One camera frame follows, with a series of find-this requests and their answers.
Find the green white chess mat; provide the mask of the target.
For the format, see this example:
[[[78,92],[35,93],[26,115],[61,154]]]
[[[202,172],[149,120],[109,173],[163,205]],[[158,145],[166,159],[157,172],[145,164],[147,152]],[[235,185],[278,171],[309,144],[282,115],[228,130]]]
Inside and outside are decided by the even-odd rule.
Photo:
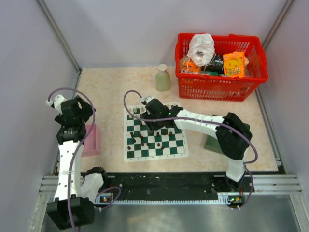
[[[189,156],[185,130],[163,127],[149,132],[145,122],[124,110],[124,161],[186,158]]]

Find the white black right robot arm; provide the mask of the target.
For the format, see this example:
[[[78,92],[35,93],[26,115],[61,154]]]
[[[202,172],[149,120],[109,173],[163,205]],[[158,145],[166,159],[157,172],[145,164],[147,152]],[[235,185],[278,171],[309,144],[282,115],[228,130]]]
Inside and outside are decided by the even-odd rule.
[[[243,185],[245,175],[244,157],[251,145],[250,129],[234,113],[226,116],[208,116],[190,112],[179,106],[168,108],[158,99],[141,98],[146,112],[141,115],[149,131],[163,127],[197,131],[217,140],[228,166],[221,188],[237,191]]]

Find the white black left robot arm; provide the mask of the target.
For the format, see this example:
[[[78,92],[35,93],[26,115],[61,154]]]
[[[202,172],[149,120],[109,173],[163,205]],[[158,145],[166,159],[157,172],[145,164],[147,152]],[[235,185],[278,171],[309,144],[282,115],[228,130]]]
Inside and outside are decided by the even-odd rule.
[[[60,230],[91,224],[97,194],[106,191],[110,184],[101,167],[81,176],[86,122],[94,110],[80,96],[68,100],[58,94],[46,103],[59,112],[55,121],[60,124],[56,135],[60,154],[58,183],[53,201],[47,205],[47,214]]]

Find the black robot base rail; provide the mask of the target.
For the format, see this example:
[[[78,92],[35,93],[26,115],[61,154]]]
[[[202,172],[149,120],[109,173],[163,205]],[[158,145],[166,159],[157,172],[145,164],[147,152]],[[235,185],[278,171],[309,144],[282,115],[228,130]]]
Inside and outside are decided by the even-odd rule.
[[[243,205],[244,195],[254,190],[252,177],[234,182],[222,172],[137,172],[108,173],[107,187],[119,187],[97,197],[95,206],[116,203],[184,203],[218,200],[231,196],[225,204]]]

